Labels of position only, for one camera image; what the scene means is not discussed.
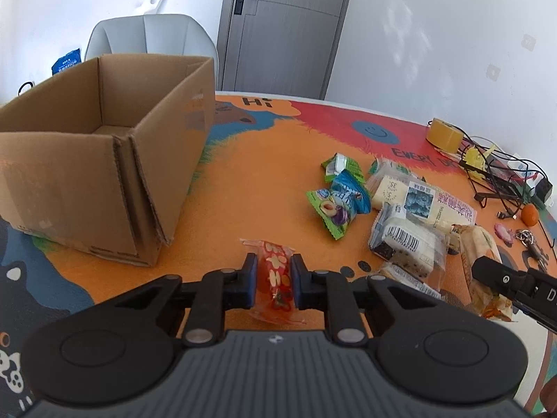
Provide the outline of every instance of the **white chair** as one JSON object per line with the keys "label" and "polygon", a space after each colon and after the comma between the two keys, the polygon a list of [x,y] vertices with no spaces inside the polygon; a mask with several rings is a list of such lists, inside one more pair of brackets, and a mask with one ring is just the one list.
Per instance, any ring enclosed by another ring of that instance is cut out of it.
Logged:
{"label": "white chair", "polygon": [[102,20],[94,27],[85,60],[106,53],[160,53],[213,57],[215,82],[218,54],[213,41],[184,14],[147,14]]}

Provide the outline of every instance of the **red candy wrapper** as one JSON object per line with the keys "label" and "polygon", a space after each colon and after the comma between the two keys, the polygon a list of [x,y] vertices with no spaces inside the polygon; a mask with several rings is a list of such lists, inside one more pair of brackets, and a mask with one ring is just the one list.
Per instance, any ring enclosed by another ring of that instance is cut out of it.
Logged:
{"label": "red candy wrapper", "polygon": [[250,314],[271,324],[303,324],[296,319],[290,257],[294,250],[264,240],[242,240],[244,245],[257,247],[257,292]]}

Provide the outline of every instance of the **cardboard box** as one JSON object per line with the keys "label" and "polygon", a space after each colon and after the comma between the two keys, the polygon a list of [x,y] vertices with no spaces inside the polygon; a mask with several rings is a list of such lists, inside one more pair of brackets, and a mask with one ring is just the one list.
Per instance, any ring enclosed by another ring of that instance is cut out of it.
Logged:
{"label": "cardboard box", "polygon": [[0,215],[97,256],[154,265],[213,124],[213,59],[106,55],[0,109]]}

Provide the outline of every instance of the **blueberry picture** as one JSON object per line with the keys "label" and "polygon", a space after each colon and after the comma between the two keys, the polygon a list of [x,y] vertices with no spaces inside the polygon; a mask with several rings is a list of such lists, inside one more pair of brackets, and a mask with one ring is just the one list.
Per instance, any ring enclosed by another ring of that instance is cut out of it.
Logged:
{"label": "blueberry picture", "polygon": [[406,195],[405,209],[419,217],[428,218],[433,203],[433,195],[422,190],[409,187]]}
{"label": "blueberry picture", "polygon": [[399,144],[398,137],[390,130],[369,121],[354,121],[352,128],[367,138],[385,144]]}

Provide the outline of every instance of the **yellow tape roll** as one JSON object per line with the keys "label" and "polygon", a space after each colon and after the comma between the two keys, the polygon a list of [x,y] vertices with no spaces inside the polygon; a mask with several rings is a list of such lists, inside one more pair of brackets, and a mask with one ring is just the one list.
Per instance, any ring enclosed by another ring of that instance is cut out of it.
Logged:
{"label": "yellow tape roll", "polygon": [[441,119],[433,119],[425,139],[436,148],[449,154],[456,154],[464,135],[459,129]]}

